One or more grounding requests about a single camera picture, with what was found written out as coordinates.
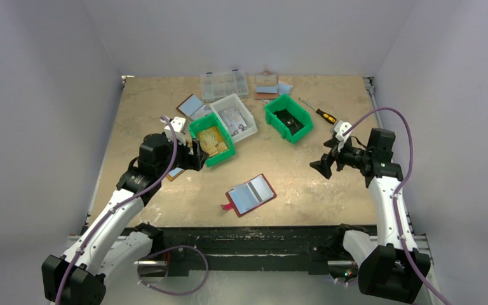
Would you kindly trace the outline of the white plastic bin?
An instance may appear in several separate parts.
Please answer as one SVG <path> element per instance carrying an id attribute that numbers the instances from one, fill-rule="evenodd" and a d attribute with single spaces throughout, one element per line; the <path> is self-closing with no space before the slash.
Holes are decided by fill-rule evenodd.
<path id="1" fill-rule="evenodd" d="M 233 93 L 211 103 L 210 108 L 231 136 L 233 143 L 237 143 L 258 132 L 253 115 L 237 94 Z"/>

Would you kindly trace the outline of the silver VIP card stack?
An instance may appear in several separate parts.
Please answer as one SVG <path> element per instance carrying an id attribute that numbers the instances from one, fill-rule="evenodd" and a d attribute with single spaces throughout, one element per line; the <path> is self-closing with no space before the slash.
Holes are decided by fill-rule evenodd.
<path id="1" fill-rule="evenodd" d="M 248 128 L 240 111 L 235 108 L 224 109 L 219 114 L 223 122 L 226 124 L 228 133 L 231 136 L 238 135 Z"/>

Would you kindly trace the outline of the tan open card holder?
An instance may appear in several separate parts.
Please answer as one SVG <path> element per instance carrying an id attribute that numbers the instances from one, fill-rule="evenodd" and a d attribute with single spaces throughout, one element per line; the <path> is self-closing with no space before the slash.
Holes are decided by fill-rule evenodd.
<path id="1" fill-rule="evenodd" d="M 179 175 L 181 175 L 184 172 L 184 169 L 182 168 L 174 168 L 173 170 L 169 171 L 168 174 L 166 175 L 166 178 L 169 181 L 175 180 Z"/>

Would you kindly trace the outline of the red card holder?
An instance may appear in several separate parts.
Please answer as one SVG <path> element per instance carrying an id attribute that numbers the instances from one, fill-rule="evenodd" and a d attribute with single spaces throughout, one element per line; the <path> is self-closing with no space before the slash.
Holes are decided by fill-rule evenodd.
<path id="1" fill-rule="evenodd" d="M 270 202 L 271 200 L 277 197 L 277 193 L 273 189 L 276 194 L 276 196 L 273 199 L 264 203 L 256 202 L 254 196 L 252 195 L 251 191 L 247 186 L 247 182 L 249 181 L 250 180 L 246 181 L 245 183 L 238 184 L 234 186 L 231 190 L 226 192 L 225 195 L 226 195 L 227 203 L 222 204 L 220 206 L 221 209 L 223 209 L 224 211 L 234 210 L 238 217 L 242 217 L 247 213 L 259 208 L 260 206 L 266 204 L 267 202 Z"/>

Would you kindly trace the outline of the black VIP card stack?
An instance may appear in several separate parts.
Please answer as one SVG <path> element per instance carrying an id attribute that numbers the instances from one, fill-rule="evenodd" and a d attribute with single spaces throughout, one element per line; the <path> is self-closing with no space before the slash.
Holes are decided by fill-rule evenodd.
<path id="1" fill-rule="evenodd" d="M 277 118 L 288 128 L 291 135 L 295 135 L 304 128 L 304 124 L 286 109 L 276 111 L 275 114 Z"/>

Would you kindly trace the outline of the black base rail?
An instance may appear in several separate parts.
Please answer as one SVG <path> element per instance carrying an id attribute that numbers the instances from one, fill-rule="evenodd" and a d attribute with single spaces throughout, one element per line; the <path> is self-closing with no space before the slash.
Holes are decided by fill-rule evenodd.
<path id="1" fill-rule="evenodd" d="M 281 271 L 309 275 L 355 275 L 357 266 L 341 248 L 338 226 L 161 227 L 139 224 L 122 235 L 145 233 L 153 259 L 141 267 L 167 267 L 169 276 L 191 271 Z"/>

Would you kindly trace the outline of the yellow black screwdriver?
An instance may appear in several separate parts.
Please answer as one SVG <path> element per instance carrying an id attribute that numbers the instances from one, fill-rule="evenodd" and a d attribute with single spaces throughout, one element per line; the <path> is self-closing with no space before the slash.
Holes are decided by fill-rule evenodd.
<path id="1" fill-rule="evenodd" d="M 336 119 L 336 118 L 335 118 L 333 115 L 331 115 L 331 114 L 329 114 L 329 113 L 327 113 L 327 112 L 325 112 L 325 111 L 322 111 L 321 109 L 319 109 L 319 108 L 317 108 L 317 107 L 315 107 L 315 106 L 311 105 L 311 104 L 310 104 L 310 103 L 309 103 L 307 100 L 305 100 L 304 98 L 299 97 L 299 100 L 300 100 L 301 102 L 304 102 L 304 103 L 305 103 L 307 106 L 309 106 L 310 108 L 312 108 L 312 109 L 313 109 L 313 110 L 314 110 L 314 111 L 315 111 L 315 112 L 316 112 L 318 115 L 320 115 L 320 116 L 321 116 L 321 118 L 322 118 L 322 119 L 324 119 L 324 120 L 325 120 L 326 122 L 328 122 L 329 124 L 334 125 L 334 124 L 336 124 L 336 123 L 337 123 L 337 119 Z"/>

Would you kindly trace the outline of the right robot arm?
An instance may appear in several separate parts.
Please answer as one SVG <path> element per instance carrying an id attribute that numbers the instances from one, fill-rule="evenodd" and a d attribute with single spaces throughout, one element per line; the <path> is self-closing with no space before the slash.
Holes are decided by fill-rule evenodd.
<path id="1" fill-rule="evenodd" d="M 364 228 L 341 224 L 319 251 L 329 250 L 341 259 L 351 256 L 358 267 L 361 293 L 411 304 L 423 285 L 417 274 L 428 274 L 431 259 L 419 251 L 410 231 L 402 195 L 402 168 L 392 161 L 394 142 L 393 132 L 373 128 L 362 149 L 335 131 L 324 143 L 330 151 L 310 166 L 327 179 L 333 166 L 338 172 L 346 166 L 359 170 L 377 218 L 375 241 Z"/>

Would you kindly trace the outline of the green bin with gold cards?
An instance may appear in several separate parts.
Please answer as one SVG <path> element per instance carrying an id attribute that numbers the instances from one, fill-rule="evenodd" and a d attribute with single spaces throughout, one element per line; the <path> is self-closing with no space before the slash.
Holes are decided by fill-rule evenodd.
<path id="1" fill-rule="evenodd" d="M 206 152 L 207 167 L 216 166 L 236 154 L 231 136 L 214 113 L 191 122 L 189 131 Z"/>

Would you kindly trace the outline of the green bin with black cards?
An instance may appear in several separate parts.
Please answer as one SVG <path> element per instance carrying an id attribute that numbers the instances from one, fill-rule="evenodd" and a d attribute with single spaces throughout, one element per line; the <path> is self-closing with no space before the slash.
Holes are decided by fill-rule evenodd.
<path id="1" fill-rule="evenodd" d="M 287 94 L 265 105 L 264 110 L 266 123 L 292 144 L 300 141 L 314 128 L 310 114 Z"/>

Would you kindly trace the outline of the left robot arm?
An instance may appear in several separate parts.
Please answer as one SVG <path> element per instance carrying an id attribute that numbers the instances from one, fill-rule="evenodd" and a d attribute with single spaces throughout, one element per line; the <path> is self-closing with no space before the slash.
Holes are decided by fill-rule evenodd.
<path id="1" fill-rule="evenodd" d="M 176 135 L 146 135 L 100 215 L 62 255 L 43 262 L 45 298 L 54 304 L 101 304 L 110 276 L 122 265 L 159 257 L 170 262 L 170 254 L 186 246 L 166 246 L 163 231 L 150 224 L 135 226 L 118 247 L 114 243 L 171 170 L 200 171 L 207 158 L 196 139 L 187 144 Z"/>

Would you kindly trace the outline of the clear compartment organizer box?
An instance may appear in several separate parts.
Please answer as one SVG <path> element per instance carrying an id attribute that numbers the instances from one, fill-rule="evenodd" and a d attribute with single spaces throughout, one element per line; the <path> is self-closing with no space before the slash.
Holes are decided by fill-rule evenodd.
<path id="1" fill-rule="evenodd" d="M 247 75 L 245 71 L 238 69 L 201 74 L 200 86 L 202 98 L 206 102 L 215 102 L 232 94 L 247 98 L 249 94 Z"/>

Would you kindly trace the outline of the brown open card holder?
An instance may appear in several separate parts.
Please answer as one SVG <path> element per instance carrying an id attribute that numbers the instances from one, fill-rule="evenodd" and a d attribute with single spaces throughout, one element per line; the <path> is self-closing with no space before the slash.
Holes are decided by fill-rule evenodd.
<path id="1" fill-rule="evenodd" d="M 181 102 L 176 107 L 176 110 L 191 121 L 204 118 L 212 113 L 211 107 L 194 94 L 188 96 L 188 98 Z"/>

